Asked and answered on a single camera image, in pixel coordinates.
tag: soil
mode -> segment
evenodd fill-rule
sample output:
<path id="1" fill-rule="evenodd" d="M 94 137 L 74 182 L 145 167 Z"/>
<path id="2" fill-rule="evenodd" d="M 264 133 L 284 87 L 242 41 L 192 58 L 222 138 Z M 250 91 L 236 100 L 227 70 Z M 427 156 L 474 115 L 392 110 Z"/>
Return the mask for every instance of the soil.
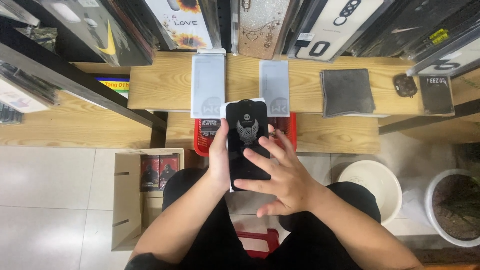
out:
<path id="1" fill-rule="evenodd" d="M 440 227 L 450 236 L 458 240 L 473 240 L 480 237 L 480 220 L 474 217 L 464 217 L 470 222 L 465 222 L 460 216 L 453 214 L 440 206 L 440 203 L 451 194 L 471 194 L 475 183 L 470 177 L 464 175 L 450 175 L 443 178 L 435 187 L 432 196 L 433 213 Z"/>

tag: white tile floor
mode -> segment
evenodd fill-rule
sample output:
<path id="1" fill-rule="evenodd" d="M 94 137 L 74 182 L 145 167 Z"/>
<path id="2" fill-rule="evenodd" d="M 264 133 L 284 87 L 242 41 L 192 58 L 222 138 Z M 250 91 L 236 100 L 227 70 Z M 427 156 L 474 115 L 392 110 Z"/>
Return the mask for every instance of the white tile floor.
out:
<path id="1" fill-rule="evenodd" d="M 309 154 L 301 162 L 322 184 L 336 179 L 342 166 L 363 159 L 380 161 L 400 179 L 426 181 L 455 165 L 450 146 L 429 146 L 401 134 L 381 136 L 379 155 Z M 0 265 L 10 270 L 122 270 L 130 252 L 111 252 L 113 165 L 118 149 L 0 147 Z M 271 196 L 227 195 L 239 231 L 279 231 L 276 217 L 255 216 Z M 430 235 L 431 228 L 399 216 L 387 228 L 395 235 Z M 247 249 L 265 243 L 242 239 Z"/>

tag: finger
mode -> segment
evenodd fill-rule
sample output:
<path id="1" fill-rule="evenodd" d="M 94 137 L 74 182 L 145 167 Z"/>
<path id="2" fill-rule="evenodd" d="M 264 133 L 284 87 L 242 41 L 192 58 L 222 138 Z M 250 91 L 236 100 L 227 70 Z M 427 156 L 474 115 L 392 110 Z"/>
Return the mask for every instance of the finger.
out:
<path id="1" fill-rule="evenodd" d="M 255 164 L 257 167 L 260 169 L 264 170 L 267 172 L 269 175 L 275 175 L 277 174 L 276 171 L 278 169 L 278 165 L 275 164 L 272 160 L 256 153 L 250 148 L 246 148 L 243 151 L 243 155 L 246 159 L 248 159 L 251 163 Z"/>
<path id="2" fill-rule="evenodd" d="M 265 194 L 275 195 L 275 193 L 278 191 L 277 183 L 272 180 L 237 179 L 233 181 L 233 184 L 241 189 L 251 190 Z"/>
<path id="3" fill-rule="evenodd" d="M 287 215 L 288 209 L 287 207 L 278 199 L 262 205 L 257 210 L 257 217 L 261 218 L 264 215 L 272 216 L 272 215 Z"/>
<path id="4" fill-rule="evenodd" d="M 285 134 L 283 134 L 279 129 L 275 130 L 275 134 L 282 142 L 283 147 L 285 148 L 285 152 L 291 157 L 296 157 L 297 153 L 295 153 L 295 148 L 293 147 L 292 142 L 290 142 L 287 136 L 285 136 Z"/>
<path id="5" fill-rule="evenodd" d="M 287 153 L 275 142 L 267 140 L 267 138 L 265 137 L 260 137 L 260 139 L 258 139 L 258 143 L 265 149 L 267 149 L 272 155 L 274 155 L 278 162 L 280 162 L 280 164 L 287 167 L 292 165 L 292 162 L 288 157 Z"/>
<path id="6" fill-rule="evenodd" d="M 210 145 L 210 151 L 221 151 L 227 146 L 228 122 L 225 118 L 220 119 L 221 124 L 218 128 L 215 138 Z"/>

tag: tempered glass screen protector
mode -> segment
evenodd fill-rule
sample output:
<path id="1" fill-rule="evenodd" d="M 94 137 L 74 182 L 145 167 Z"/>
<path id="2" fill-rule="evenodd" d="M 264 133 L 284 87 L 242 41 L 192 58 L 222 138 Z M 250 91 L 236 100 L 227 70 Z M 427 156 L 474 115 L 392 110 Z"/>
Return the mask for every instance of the tempered glass screen protector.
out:
<path id="1" fill-rule="evenodd" d="M 269 180 L 270 175 L 248 161 L 243 151 L 250 148 L 260 155 L 270 158 L 268 150 L 260 146 L 258 139 L 268 137 L 267 107 L 264 102 L 245 99 L 230 103 L 226 107 L 228 130 L 228 159 L 230 166 L 230 181 L 234 191 L 233 181 L 236 179 Z"/>

